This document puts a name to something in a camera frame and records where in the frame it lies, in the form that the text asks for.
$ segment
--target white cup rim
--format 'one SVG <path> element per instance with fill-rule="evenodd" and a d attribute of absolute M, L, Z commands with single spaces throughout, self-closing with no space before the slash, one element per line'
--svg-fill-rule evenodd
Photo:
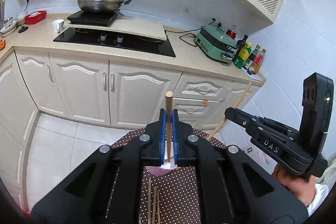
<path fill-rule="evenodd" d="M 59 24 L 59 23 L 62 23 L 62 22 L 64 22 L 64 19 L 57 19 L 57 20 L 54 20 L 52 22 L 52 24 Z"/>

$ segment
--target human hand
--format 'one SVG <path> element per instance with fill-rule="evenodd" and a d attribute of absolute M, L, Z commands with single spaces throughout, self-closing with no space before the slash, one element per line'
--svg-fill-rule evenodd
<path fill-rule="evenodd" d="M 272 173 L 278 182 L 286 186 L 294 196 L 296 196 L 307 207 L 315 196 L 316 177 L 310 176 L 308 178 L 293 175 L 286 169 L 277 164 Z"/>

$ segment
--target white sleeve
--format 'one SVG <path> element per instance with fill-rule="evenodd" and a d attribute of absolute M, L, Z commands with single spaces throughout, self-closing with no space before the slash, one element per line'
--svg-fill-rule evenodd
<path fill-rule="evenodd" d="M 313 201 L 308 205 L 308 215 L 311 216 L 313 212 L 322 204 L 324 199 L 329 193 L 329 188 L 327 185 L 315 184 L 315 196 Z"/>

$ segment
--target polka dot tablecloth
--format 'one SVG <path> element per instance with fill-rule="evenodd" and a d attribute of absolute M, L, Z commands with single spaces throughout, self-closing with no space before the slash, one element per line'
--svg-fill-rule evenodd
<path fill-rule="evenodd" d="M 145 133 L 145 128 L 131 131 L 112 147 L 123 146 L 132 138 Z M 194 134 L 206 138 L 208 134 L 194 129 Z M 210 143 L 214 146 L 225 148 L 225 145 L 216 138 Z M 155 176 L 143 170 L 142 194 L 140 201 L 139 223 L 148 224 L 148 179 L 151 179 L 151 223 L 154 202 L 154 186 L 160 195 L 160 223 L 162 224 L 201 224 L 200 209 L 198 203 L 196 173 L 194 167 L 181 167 L 163 176 Z M 157 207 L 155 223 L 158 224 Z"/>

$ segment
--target beige kitchen counter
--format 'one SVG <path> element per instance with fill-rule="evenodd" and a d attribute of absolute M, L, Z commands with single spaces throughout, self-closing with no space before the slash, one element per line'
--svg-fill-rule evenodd
<path fill-rule="evenodd" d="M 179 39 L 178 34 L 170 32 L 167 32 L 167 34 L 176 58 L 113 47 L 53 42 L 58 34 L 53 32 L 51 22 L 59 18 L 66 19 L 67 16 L 68 14 L 49 14 L 41 22 L 35 25 L 28 25 L 29 29 L 24 33 L 18 33 L 20 28 L 15 30 L 14 33 L 4 38 L 7 44 L 0 51 L 0 63 L 13 50 L 45 51 L 179 70 L 235 80 L 241 83 L 252 82 L 256 86 L 262 86 L 266 82 L 266 79 L 261 74 L 258 75 L 262 81 L 252 80 L 232 63 L 226 66 L 210 60 L 199 48 L 189 46 Z"/>

